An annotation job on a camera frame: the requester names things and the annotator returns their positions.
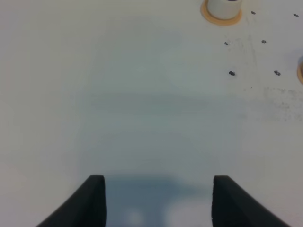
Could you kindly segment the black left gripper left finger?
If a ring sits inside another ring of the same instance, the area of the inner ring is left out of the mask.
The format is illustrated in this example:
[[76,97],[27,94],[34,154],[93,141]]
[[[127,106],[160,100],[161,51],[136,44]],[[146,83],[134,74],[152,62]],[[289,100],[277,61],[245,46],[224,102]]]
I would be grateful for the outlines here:
[[103,175],[91,175],[40,227],[104,227],[106,185]]

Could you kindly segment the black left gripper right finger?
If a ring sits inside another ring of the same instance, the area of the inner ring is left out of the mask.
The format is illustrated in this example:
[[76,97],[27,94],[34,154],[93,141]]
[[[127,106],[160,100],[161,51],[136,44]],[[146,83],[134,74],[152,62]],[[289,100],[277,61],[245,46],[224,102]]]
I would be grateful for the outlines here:
[[213,180],[213,227],[287,227],[227,175]]

